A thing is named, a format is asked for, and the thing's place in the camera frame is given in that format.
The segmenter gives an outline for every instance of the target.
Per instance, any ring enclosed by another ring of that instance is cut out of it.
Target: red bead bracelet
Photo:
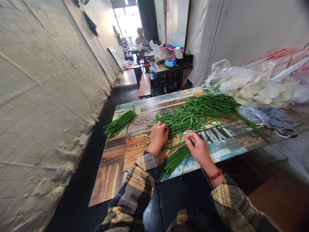
[[[212,176],[212,177],[206,176],[206,178],[207,178],[208,180],[214,180],[214,179],[217,179],[219,176],[221,176],[222,173],[223,173],[222,169],[219,169],[219,171],[218,171],[218,173],[217,173],[216,175],[214,175],[214,176]]]

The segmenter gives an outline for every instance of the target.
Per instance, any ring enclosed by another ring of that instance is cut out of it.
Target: plaid sleeve
[[[150,153],[138,158],[117,196],[108,205],[108,214],[96,231],[144,231],[143,213],[160,175],[161,163]]]
[[[231,177],[211,193],[218,214],[232,231],[281,231],[264,213],[258,211]]]

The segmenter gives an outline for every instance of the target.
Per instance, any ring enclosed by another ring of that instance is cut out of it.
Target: towel
[[[95,25],[95,23],[89,18],[89,16],[85,12],[84,15],[86,17],[90,30],[94,33],[96,37],[99,37],[99,34],[97,33],[97,26]]]

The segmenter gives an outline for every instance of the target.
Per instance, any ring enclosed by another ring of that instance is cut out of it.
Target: brick wall
[[[110,92],[57,8],[0,1],[0,231],[47,225]]]

